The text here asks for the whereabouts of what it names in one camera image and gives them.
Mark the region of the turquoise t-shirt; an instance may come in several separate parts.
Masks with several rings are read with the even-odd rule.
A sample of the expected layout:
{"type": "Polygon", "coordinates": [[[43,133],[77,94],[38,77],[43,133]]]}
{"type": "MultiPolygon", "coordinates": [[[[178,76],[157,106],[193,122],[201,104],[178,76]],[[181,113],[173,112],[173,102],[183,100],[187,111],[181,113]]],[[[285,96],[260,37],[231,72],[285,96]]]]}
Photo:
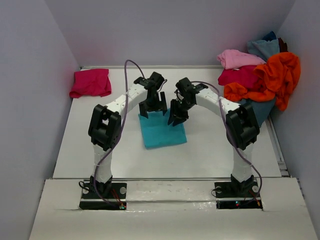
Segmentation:
{"type": "Polygon", "coordinates": [[[149,112],[148,118],[138,114],[143,143],[146,149],[176,146],[187,143],[184,125],[168,125],[170,109],[163,115],[149,112]]]}

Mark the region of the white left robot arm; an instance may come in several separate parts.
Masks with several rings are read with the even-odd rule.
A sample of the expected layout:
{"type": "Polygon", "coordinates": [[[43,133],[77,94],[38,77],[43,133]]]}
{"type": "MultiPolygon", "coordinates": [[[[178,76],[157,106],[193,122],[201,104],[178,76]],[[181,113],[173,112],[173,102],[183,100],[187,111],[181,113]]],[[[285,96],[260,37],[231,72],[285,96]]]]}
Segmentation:
{"type": "Polygon", "coordinates": [[[136,106],[146,119],[149,112],[168,111],[165,93],[158,92],[165,82],[161,74],[153,72],[149,78],[137,78],[116,100],[94,107],[88,129],[94,150],[94,171],[88,188],[98,197],[104,199],[110,194],[112,152],[121,139],[127,114],[136,106]]]}

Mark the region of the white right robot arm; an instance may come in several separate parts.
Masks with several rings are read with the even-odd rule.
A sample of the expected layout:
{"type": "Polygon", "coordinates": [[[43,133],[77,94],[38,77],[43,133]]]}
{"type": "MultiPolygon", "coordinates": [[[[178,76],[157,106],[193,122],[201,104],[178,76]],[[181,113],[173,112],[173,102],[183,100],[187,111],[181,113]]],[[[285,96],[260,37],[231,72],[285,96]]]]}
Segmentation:
{"type": "Polygon", "coordinates": [[[239,104],[224,98],[212,84],[183,78],[176,83],[176,98],[170,102],[168,124],[177,126],[188,120],[188,111],[194,106],[203,107],[220,116],[226,137],[233,147],[233,170],[229,189],[242,196],[254,185],[252,164],[253,144],[260,134],[256,115],[249,103],[239,104]]]}

